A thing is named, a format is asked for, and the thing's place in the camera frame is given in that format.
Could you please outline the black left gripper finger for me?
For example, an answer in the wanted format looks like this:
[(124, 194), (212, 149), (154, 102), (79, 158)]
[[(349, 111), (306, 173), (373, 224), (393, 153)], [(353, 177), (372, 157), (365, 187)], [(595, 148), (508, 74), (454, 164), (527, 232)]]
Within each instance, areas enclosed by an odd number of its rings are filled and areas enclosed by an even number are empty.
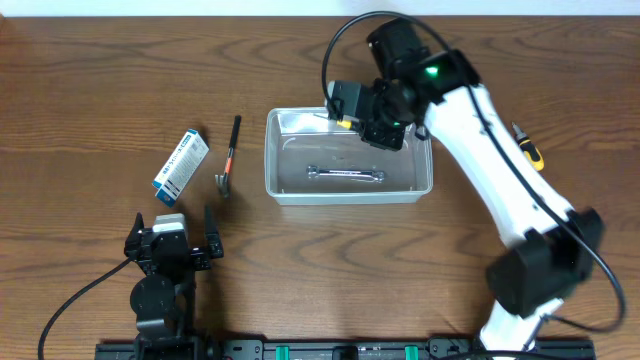
[(130, 230), (130, 233), (127, 236), (127, 244), (128, 245), (138, 244), (141, 240), (141, 231), (143, 229), (144, 229), (143, 216), (140, 212), (138, 212), (136, 214), (134, 224)]
[(209, 257), (211, 259), (222, 258), (224, 256), (222, 240), (213, 212), (209, 206), (204, 207), (204, 237)]

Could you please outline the black yellow slim screwdriver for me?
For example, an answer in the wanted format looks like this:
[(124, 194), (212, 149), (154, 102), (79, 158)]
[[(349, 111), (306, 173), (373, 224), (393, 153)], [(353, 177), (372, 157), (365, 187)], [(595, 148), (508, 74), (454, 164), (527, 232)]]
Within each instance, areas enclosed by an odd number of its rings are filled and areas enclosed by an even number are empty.
[(353, 130), (353, 125), (352, 122), (350, 120), (335, 120), (335, 119), (331, 119), (326, 113), (322, 114), (322, 113), (314, 113), (313, 114), (314, 117), (320, 118), (323, 121), (327, 122), (327, 128), (330, 131), (352, 131)]

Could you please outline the small hammer black handle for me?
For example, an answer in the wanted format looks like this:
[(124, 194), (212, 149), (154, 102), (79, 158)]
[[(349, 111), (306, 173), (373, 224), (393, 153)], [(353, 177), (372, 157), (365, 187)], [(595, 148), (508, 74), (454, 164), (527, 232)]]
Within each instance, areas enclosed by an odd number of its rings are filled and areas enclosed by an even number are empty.
[(231, 169), (232, 169), (233, 158), (236, 150), (236, 145), (238, 141), (241, 121), (242, 121), (241, 115), (236, 115), (234, 117), (234, 124), (232, 128), (231, 136), (230, 136), (225, 166), (221, 174), (215, 175), (216, 186), (218, 188), (219, 193), (224, 198), (228, 198), (231, 194), (230, 175), (231, 175)]

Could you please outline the chrome double-ended wrench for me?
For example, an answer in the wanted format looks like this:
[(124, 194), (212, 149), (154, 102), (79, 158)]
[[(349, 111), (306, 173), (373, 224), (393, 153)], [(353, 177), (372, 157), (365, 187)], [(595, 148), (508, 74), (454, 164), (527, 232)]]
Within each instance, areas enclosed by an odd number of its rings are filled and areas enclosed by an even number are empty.
[(306, 169), (309, 178), (333, 177), (349, 180), (363, 180), (369, 182), (383, 182), (386, 178), (384, 171), (375, 170), (346, 170), (346, 169), (322, 169), (315, 165), (309, 165)]

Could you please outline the stubby yellow black screwdriver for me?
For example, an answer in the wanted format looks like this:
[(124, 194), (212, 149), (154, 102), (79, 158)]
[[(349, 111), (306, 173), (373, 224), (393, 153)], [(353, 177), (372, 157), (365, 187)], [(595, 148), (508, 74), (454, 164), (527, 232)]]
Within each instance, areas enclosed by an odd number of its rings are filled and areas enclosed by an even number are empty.
[(511, 126), (514, 131), (514, 139), (525, 157), (536, 171), (543, 170), (545, 166), (544, 159), (536, 145), (516, 123), (512, 122)]

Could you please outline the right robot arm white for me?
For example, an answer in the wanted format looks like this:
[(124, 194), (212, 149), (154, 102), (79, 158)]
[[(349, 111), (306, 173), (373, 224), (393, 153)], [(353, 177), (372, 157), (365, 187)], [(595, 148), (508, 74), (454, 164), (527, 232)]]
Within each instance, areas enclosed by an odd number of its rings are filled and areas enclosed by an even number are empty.
[(515, 140), (466, 57), (444, 45), (431, 52), (419, 21), (400, 14), (367, 39), (380, 77), (369, 87), (336, 85), (331, 97), (354, 119), (361, 139), (396, 151), (405, 130), (434, 137), (480, 195), (505, 253), (486, 271), (495, 302), (479, 333), (478, 354), (493, 359), (533, 354), (542, 324), (603, 261), (596, 211), (577, 211), (530, 163), (527, 138)]

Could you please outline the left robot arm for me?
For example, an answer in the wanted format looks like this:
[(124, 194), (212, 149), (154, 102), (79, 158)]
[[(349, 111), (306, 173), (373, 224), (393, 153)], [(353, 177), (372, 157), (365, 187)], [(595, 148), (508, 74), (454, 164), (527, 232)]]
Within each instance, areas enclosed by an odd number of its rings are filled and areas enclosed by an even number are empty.
[(195, 274), (224, 256), (209, 207), (204, 208), (204, 239), (203, 246), (189, 245), (186, 219), (180, 213), (158, 216), (150, 228), (140, 214), (136, 216), (124, 245), (127, 259), (144, 273), (130, 295), (138, 330), (135, 359), (222, 357), (220, 346), (194, 327)]

